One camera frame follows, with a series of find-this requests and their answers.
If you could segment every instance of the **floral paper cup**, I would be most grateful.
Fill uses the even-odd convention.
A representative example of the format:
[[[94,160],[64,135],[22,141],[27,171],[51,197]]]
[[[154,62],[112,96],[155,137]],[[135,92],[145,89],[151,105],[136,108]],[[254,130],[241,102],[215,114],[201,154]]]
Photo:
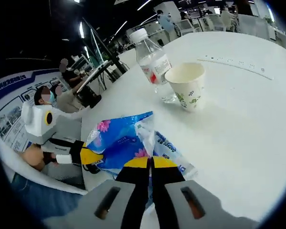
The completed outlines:
[[[199,63],[182,63],[166,72],[165,78],[184,110],[194,112],[200,106],[204,75],[204,67]]]

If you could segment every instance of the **face mask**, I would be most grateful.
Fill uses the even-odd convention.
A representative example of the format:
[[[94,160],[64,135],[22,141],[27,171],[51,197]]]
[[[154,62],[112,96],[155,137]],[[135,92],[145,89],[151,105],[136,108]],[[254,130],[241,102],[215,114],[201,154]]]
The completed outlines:
[[[56,101],[54,93],[50,92],[50,99],[49,99],[49,103],[53,104]]]

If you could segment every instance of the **bottle label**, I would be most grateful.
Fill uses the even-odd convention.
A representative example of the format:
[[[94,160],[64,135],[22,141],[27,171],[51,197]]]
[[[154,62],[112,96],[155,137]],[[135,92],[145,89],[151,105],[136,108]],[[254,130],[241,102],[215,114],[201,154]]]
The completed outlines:
[[[142,65],[141,68],[149,82],[153,84],[165,84],[167,81],[164,75],[172,66],[165,54],[148,65]]]

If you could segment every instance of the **white table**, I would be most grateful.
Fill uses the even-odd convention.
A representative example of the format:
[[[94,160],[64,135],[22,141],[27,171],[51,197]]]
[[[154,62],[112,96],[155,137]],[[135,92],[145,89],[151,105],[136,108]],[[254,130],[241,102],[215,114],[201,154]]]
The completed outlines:
[[[206,107],[190,114],[164,104],[135,65],[83,118],[82,140],[99,121],[154,111],[155,129],[198,169],[195,181],[234,216],[261,221],[286,191],[286,50],[258,37],[230,32],[190,33],[164,47],[172,66],[201,56],[231,57],[263,66],[274,80],[235,67],[201,62]],[[84,173],[88,190],[94,180]]]

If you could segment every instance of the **pink flower print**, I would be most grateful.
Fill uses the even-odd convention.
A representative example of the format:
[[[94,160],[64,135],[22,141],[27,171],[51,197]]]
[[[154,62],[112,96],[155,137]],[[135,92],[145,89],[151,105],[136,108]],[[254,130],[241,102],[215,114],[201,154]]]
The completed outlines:
[[[138,153],[134,153],[134,155],[135,155],[135,158],[144,157],[144,156],[149,157],[147,152],[146,152],[146,150],[145,150],[145,148],[139,149],[139,152]]]
[[[109,128],[110,122],[111,122],[110,120],[101,121],[100,123],[97,124],[97,129],[102,132],[106,132]]]

